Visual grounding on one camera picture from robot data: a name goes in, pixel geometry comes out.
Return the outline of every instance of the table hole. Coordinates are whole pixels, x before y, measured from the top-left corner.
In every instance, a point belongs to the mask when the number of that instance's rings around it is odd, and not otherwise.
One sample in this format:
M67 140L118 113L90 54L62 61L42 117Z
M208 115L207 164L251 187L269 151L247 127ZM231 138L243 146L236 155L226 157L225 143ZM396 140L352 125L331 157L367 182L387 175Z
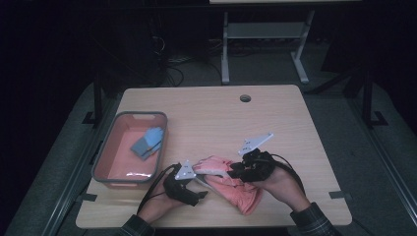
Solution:
M249 96L248 94L243 94L240 96L240 100L243 102L250 102L251 101L251 96Z

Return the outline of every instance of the white plastic piece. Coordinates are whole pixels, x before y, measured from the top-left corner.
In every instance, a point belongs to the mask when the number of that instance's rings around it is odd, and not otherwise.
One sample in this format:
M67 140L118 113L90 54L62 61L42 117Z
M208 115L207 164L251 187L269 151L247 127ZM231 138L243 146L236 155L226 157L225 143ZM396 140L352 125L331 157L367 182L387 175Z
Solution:
M264 142L268 141L270 138L273 137L273 133L269 132L267 135L259 136L253 139L245 140L245 144L243 144L242 148L238 151L239 155L244 155L259 146L261 146Z
M182 164L180 170L178 171L177 175L175 175L176 180L184 180L184 179L194 179L196 178L197 174L194 173L192 166L190 165L190 161L186 160L184 164Z
M129 172L126 174L126 176L144 176L144 177L150 177L151 174L145 174L145 173L136 173L136 172Z

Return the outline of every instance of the hand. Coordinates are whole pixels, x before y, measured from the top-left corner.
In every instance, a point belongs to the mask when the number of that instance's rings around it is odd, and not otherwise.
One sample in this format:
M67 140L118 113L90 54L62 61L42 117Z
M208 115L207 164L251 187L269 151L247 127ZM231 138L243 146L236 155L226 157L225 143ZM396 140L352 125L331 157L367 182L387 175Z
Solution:
M166 196L165 189L163 188L163 181L165 178L166 175L159 181L153 190L151 195L155 197L150 198L138 213L138 217L146 221L148 224L151 224L157 219L163 217L170 210L184 205L183 203Z
M272 174L265 181L252 182L252 184L267 190L277 200L287 204L295 212L310 206L310 201L294 178L279 167L275 167Z

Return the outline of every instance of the black device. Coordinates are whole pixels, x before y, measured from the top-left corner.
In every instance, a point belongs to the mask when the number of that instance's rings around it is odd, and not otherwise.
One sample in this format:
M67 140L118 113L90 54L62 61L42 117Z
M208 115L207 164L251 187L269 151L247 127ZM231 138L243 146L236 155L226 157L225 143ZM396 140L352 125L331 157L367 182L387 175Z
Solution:
M283 159L286 164L276 161L272 156ZM236 162L230 165L233 169L227 171L227 174L233 179L241 179L243 182L257 182L266 180L272 174L275 166L287 171L304 191L303 183L300 177L292 168L291 164L282 156L269 154L267 151L260 151L258 148L243 155L242 162Z
M163 181L163 188L165 189L165 194L174 200L180 201L186 205L191 205L191 206L195 206L200 199L203 199L206 194L208 193L208 191L204 191L204 192L199 192L199 193L194 193L190 190L188 190L186 188L186 185L188 183L190 183L191 180L193 179L184 179L184 180L177 180L175 179L175 176L178 174L178 171L181 169L181 163L178 164L172 164L169 167L167 167L166 169L164 169L157 177L156 179L153 181L152 185L149 187L147 193L145 194L144 198L141 201L141 204L138 207L138 211L137 213L139 213L139 211L141 211L142 207L145 205L145 203L159 195L159 194L163 194L163 193L155 193L153 196L151 196L150 194L152 194L153 190L155 189L156 185L160 182L160 180L162 179L162 177L165 175L165 173L173 168L172 172L168 174L168 176L165 178L165 180Z

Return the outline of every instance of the metal frame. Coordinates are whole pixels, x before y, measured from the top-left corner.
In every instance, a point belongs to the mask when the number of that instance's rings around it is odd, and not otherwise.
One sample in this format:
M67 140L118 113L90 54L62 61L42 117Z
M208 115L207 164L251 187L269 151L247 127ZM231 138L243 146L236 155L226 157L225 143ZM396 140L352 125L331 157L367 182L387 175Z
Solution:
M100 115L101 118L106 118L109 114L109 111L118 105L115 100L113 99L106 99L105 104L103 106L103 115ZM89 137L86 140L86 145L80 155L80 158L77 160L76 166L74 167L73 172L68 178L68 182L65 185L63 192L61 193L57 203L54 206L54 210L52 211L48 222L46 223L45 227L43 228L41 235L56 235L59 231L61 224L65 219L65 215L69 213L71 210L71 205L74 201L77 200L79 196L78 188L82 181L82 172L87 166L90 165L91 157L95 157L97 154L97 150L102 143L102 138L107 133L108 127L106 126L105 122L98 122L93 123L94 127L92 128Z
M295 23L229 23L228 13L224 13L223 53L221 55L221 83L230 83L229 62L227 59L228 38L299 38L300 44L296 51L291 52L291 59L297 70L301 83L307 84L309 79L301 63L301 54L309 35L315 11L310 11L305 22Z
M361 113L360 105L353 100L348 100L348 104L351 106L352 110L354 111L354 115L357 117L357 119L359 121L363 119L363 114ZM369 141L372 143L373 147L375 148L375 151L378 153L378 156L384 167L389 181L391 182L396 193L398 194L402 204L405 207L405 210L407 210L408 214L410 215L414 225L417 226L417 200L414 198L404 179L401 177L401 174L398 172L395 165L393 164L392 156L390 156L389 153L386 151L384 145L378 138L374 129L370 129L369 124L363 122L359 122L359 124L362 124L361 128L363 129Z

